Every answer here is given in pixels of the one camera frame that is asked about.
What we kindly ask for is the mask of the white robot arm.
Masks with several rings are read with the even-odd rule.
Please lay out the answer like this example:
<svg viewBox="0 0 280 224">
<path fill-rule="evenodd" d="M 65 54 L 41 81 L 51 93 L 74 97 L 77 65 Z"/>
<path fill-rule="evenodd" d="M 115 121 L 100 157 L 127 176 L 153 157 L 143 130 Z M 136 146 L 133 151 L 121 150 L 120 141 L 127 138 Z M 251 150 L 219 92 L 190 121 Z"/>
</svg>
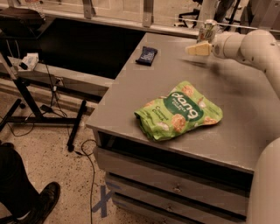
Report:
<svg viewBox="0 0 280 224">
<path fill-rule="evenodd" d="M 188 46 L 190 55 L 232 59 L 264 72 L 280 97 L 280 48 L 265 30 L 248 34 L 223 32 L 213 41 Z M 259 157 L 251 186 L 246 224 L 280 224 L 280 137 L 272 141 Z"/>
</svg>

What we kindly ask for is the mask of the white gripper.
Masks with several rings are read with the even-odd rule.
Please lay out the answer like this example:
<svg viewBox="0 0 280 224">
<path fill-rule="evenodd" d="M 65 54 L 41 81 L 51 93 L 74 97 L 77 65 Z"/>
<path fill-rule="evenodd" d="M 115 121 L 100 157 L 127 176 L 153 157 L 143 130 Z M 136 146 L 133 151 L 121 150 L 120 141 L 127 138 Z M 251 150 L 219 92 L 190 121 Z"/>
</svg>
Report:
<svg viewBox="0 0 280 224">
<path fill-rule="evenodd" d="M 237 32 L 225 31 L 216 34 L 212 44 L 207 41 L 188 46 L 185 52 L 189 55 L 209 56 L 211 52 L 221 59 L 237 60 L 242 43 L 242 35 Z"/>
</svg>

